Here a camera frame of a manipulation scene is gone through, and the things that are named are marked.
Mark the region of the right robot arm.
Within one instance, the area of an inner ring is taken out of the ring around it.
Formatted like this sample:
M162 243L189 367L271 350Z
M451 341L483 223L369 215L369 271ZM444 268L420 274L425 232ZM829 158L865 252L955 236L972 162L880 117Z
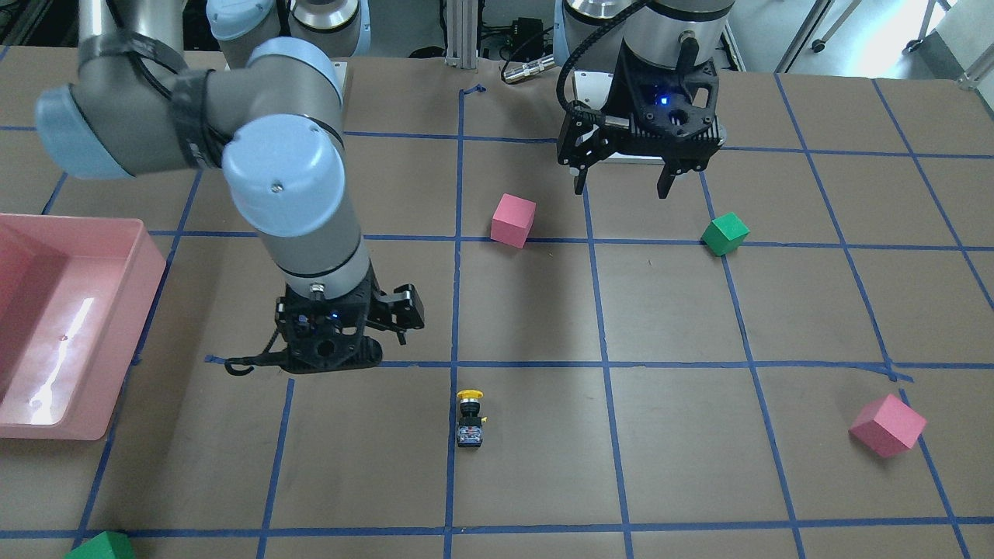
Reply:
M210 1L227 70L187 64L181 1L78 3L78 80L43 92L35 121L47 153L78 179L219 168L291 293L327 300L346 328L404 334L412 302L371 287L375 273L346 186L345 92L334 57L361 38L355 1L304 1L344 15L327 52L283 35L276 1Z

